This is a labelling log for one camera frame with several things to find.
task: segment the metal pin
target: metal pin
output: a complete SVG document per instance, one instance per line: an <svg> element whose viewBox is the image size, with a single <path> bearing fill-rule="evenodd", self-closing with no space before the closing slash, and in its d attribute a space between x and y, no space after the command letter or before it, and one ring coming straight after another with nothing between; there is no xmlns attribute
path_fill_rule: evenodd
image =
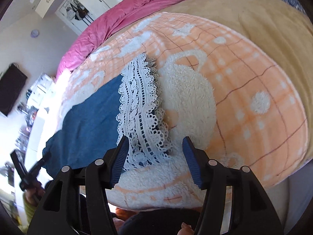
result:
<svg viewBox="0 0 313 235"><path fill-rule="evenodd" d="M104 163L104 161L102 159L98 159L94 162L95 165L102 165Z"/></svg>
<svg viewBox="0 0 313 235"><path fill-rule="evenodd" d="M69 166L64 166L61 169L62 172L68 172L69 171Z"/></svg>
<svg viewBox="0 0 313 235"><path fill-rule="evenodd" d="M248 173L248 172L250 172L250 168L248 166L243 166L242 171L245 173Z"/></svg>
<svg viewBox="0 0 313 235"><path fill-rule="evenodd" d="M209 165L216 166L217 165L217 161L211 159L211 160L209 160Z"/></svg>

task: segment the tan bed sheet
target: tan bed sheet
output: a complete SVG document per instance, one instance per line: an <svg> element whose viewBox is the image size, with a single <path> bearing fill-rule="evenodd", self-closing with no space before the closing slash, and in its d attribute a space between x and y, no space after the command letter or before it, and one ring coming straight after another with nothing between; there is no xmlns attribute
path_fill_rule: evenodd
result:
<svg viewBox="0 0 313 235"><path fill-rule="evenodd" d="M309 144L299 167L313 158L310 140L313 133L313 85L310 84L313 25L307 16L281 0L185 0L161 11L196 15L221 23L250 39L270 56L292 80L306 110ZM132 25L118 31L105 43Z"/></svg>

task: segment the wall-mounted television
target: wall-mounted television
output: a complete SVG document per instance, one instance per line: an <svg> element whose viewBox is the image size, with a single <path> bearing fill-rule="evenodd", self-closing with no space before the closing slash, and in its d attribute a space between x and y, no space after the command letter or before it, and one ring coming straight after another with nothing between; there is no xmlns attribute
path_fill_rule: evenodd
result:
<svg viewBox="0 0 313 235"><path fill-rule="evenodd" d="M7 116L12 110L27 76L15 64L11 64L0 79L0 112Z"/></svg>

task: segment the blue cloth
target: blue cloth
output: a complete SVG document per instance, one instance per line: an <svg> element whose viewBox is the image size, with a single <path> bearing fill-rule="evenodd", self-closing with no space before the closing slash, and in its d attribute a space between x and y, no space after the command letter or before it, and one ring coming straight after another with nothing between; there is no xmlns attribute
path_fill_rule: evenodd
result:
<svg viewBox="0 0 313 235"><path fill-rule="evenodd" d="M66 114L62 130L48 140L43 150L43 155L51 153L44 166L51 177L65 165L82 168L116 148L121 82L119 75Z"/></svg>

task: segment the bed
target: bed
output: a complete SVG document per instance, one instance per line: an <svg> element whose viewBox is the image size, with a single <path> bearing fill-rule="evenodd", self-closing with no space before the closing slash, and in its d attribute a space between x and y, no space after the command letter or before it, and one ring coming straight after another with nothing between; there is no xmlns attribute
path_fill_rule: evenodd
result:
<svg viewBox="0 0 313 235"><path fill-rule="evenodd" d="M255 168L256 170L270 169L274 174L270 179L264 179L264 176L259 176L259 179L265 188L269 189L276 185L269 189L269 195L281 221L284 222L289 197L288 192L286 193L288 191L288 182L285 179L310 161L313 154L310 141L312 134L310 129L312 128L310 110L312 87L310 86L310 78L313 76L310 68L310 51L313 48L313 27L311 22L307 16L280 0L185 0L158 13L162 12L171 13L168 15L160 14L160 17L167 17L168 19L176 17L177 14L175 13L180 13L212 20L213 23L216 22L218 25L229 27L229 30L225 28L225 31L231 33L234 30L254 43L283 69L287 74L287 78L294 85L296 92L299 94L299 105L303 104L305 110L305 116L299 124L299 128L302 126L305 128L303 135L307 136L302 138L301 153L296 155L282 151L277 156L268 158L266 162L271 163L271 159L279 160L283 158L288 163L287 165L281 167L279 163L273 161L271 167L267 167L266 162L262 162L259 167ZM106 51L105 47L110 47L114 40L122 40L127 31L132 33L132 30L139 25L140 22L135 22L124 27L101 44L100 49L104 48L104 51ZM90 60L93 59L93 54L97 58L101 56L100 52L93 52L72 74L65 70L59 77L57 82L59 87L58 98L54 102L54 107L50 108L49 119L44 127L44 130L49 133L45 133L46 138L43 140L47 141L55 133L61 121L62 112L60 110L64 111L71 108L71 105L66 106L67 100L71 99L79 91L79 88L90 82L92 76L82 78L79 84L77 80L87 70L105 68L106 65L98 60L95 60L96 63L91 65ZM101 85L119 75L122 67L115 69L105 68L103 80L98 81L97 84L99 85L92 91L96 91ZM84 101L87 97L88 94L78 100L78 103ZM173 116L170 115L168 123L170 123ZM214 152L210 150L207 154L214 156ZM163 173L163 176L158 174L158 181L153 181L151 184L148 181L151 180L156 169L156 166L149 166L133 169L122 174L119 184L113 190L107 191L109 202L130 210L162 207L195 208L202 205L204 193L195 188L188 172L175 174L170 171L169 173Z"/></svg>

